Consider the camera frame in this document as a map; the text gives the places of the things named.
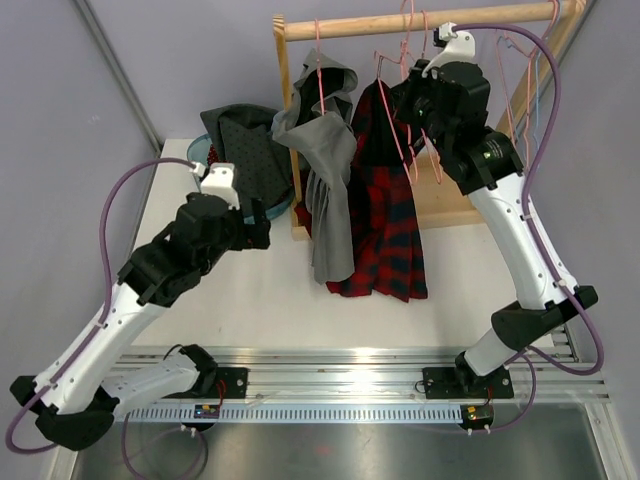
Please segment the red plaid skirt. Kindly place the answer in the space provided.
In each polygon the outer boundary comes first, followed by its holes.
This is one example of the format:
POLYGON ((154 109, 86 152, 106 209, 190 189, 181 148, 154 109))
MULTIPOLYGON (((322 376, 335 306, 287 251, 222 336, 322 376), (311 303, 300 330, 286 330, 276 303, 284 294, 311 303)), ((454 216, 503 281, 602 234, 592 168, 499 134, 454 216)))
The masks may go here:
POLYGON ((378 293, 407 302, 428 289, 415 202, 407 170, 417 129, 394 117, 391 88, 374 81, 358 101, 351 122, 357 141, 348 198, 355 272, 327 289, 343 297, 378 293))

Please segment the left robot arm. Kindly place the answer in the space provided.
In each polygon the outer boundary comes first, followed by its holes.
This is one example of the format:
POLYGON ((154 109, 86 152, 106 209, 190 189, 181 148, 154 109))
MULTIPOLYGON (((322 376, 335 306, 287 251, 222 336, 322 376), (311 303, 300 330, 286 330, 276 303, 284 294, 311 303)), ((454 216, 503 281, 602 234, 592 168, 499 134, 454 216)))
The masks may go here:
POLYGON ((208 398, 223 392, 218 364, 196 344, 119 378, 109 372, 131 343, 178 298, 198 286, 228 251, 266 250, 270 227, 263 203, 254 221, 227 200, 191 193, 153 239, 117 274, 105 302, 47 370, 20 376, 10 391, 51 446, 80 451, 95 444, 114 421, 165 397, 208 398))

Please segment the aluminium mounting rail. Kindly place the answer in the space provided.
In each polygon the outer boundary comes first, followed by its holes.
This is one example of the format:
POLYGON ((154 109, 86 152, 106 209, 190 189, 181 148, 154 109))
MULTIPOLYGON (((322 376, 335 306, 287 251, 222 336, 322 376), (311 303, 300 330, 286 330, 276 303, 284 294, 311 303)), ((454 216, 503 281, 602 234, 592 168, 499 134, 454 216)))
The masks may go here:
POLYGON ((458 424, 483 404, 522 412, 535 404, 607 404, 599 374, 572 376, 535 354, 498 374, 491 386, 465 394, 446 357, 421 350, 259 351, 214 348, 218 379, 204 394, 159 380, 143 395, 143 375, 169 376, 176 354, 134 348, 107 373, 115 393, 131 393, 133 422, 458 424))

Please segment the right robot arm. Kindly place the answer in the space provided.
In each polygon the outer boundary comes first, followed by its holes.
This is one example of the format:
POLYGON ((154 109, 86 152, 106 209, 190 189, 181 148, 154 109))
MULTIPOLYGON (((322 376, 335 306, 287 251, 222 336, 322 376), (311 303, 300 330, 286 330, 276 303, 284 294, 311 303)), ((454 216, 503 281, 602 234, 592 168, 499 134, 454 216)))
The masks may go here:
POLYGON ((449 390, 479 397, 501 379, 507 361, 595 305, 598 295, 562 267, 539 225, 515 147, 486 123, 490 84, 478 65, 419 60, 392 91, 397 118, 431 141, 445 174, 483 217, 515 287, 515 301, 492 314, 490 329, 446 376, 449 390))

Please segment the aluminium corner profile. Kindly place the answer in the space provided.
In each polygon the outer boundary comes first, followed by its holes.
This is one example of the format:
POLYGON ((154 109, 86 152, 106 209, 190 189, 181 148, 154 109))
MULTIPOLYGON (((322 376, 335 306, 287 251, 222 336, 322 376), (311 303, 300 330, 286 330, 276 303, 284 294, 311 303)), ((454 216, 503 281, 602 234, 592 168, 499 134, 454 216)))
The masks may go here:
POLYGON ((160 154, 164 143, 157 133, 156 128, 147 114, 128 75, 126 74, 103 25, 91 5, 91 2, 87 0, 73 0, 71 4, 77 11, 82 23, 92 38, 92 41, 96 45, 107 69, 135 117, 138 126, 144 133, 147 142, 156 154, 160 154))

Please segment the blue wire hanger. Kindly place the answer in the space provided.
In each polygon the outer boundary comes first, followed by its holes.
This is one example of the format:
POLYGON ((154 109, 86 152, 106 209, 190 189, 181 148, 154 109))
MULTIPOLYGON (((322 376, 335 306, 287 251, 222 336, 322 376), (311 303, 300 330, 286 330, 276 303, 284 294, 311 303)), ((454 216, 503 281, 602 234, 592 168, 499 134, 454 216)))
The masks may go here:
MULTIPOLYGON (((541 36, 541 39, 547 43, 550 35, 553 33, 558 20, 560 18, 560 14, 562 13, 561 2, 558 0, 552 0, 551 4, 553 5, 553 15, 549 20, 544 33, 541 36)), ((529 63, 527 66, 527 73, 531 74, 532 77, 530 80, 532 82, 529 83, 530 89, 527 93, 527 104, 526 104, 526 112, 525 112, 525 126, 522 129, 521 135, 524 137, 526 141, 530 138, 533 138, 534 144, 536 146, 539 145, 539 140, 537 138, 537 132, 539 128, 539 102, 540 102, 540 63, 541 63, 542 51, 535 47, 528 54, 527 58, 529 59, 529 63)))

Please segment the grey pleated skirt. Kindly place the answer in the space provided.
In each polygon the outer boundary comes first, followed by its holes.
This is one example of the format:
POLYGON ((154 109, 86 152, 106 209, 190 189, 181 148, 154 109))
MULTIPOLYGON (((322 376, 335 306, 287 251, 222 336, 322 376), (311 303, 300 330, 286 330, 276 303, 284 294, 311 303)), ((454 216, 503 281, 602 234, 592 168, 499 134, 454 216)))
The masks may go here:
POLYGON ((288 109, 276 114, 273 140, 297 151, 310 168, 304 204, 311 214, 312 260, 317 283, 340 282, 355 271, 347 187, 357 142, 350 93, 351 68, 321 53, 326 114, 321 115, 316 50, 309 51, 293 84, 288 109))

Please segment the wooden clothes rack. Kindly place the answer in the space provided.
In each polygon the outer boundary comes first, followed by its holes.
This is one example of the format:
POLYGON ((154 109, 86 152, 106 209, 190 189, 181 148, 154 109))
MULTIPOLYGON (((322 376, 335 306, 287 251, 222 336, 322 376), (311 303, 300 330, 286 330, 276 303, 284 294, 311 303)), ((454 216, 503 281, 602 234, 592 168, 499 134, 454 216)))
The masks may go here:
MULTIPOLYGON (((298 41, 364 37, 395 33, 424 32, 433 30, 446 22, 456 24, 496 23, 524 24, 551 20, 552 31, 548 37, 548 48, 559 57, 566 53, 575 37, 580 23, 586 19, 591 1, 539 1, 537 3, 504 6, 484 6, 454 10, 439 10, 425 13, 393 14, 369 17, 329 19, 319 22, 288 22, 282 14, 272 20, 281 90, 284 107, 289 108, 293 99, 287 46, 298 41)), ((418 178, 413 187, 418 224, 421 228, 442 228, 482 221, 480 214, 464 198, 454 183, 436 180, 431 161, 421 155, 416 161, 418 178)))

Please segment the dark grey dotted skirt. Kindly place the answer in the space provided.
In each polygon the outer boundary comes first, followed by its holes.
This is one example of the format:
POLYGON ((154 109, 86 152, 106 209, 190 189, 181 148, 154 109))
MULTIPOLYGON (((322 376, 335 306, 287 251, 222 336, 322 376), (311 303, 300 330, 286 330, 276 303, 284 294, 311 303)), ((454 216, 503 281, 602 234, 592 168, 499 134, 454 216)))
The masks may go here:
POLYGON ((241 205, 259 199, 267 209, 293 191, 289 150, 272 138, 277 111, 255 104, 231 104, 200 113, 220 162, 238 170, 236 189, 241 205))

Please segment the teal plastic bin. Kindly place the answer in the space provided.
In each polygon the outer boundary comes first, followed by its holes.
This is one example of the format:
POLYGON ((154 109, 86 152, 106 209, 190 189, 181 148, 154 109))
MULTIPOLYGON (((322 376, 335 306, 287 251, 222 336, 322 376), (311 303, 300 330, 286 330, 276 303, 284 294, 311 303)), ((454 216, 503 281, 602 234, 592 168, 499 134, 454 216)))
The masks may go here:
MULTIPOLYGON (((201 135, 191 142, 187 148, 187 159, 204 165, 211 165, 219 160, 217 152, 208 134, 201 135)), ((289 208, 293 198, 293 190, 284 194, 277 204, 274 204, 265 211, 267 218, 269 220, 273 220, 284 214, 289 208)))

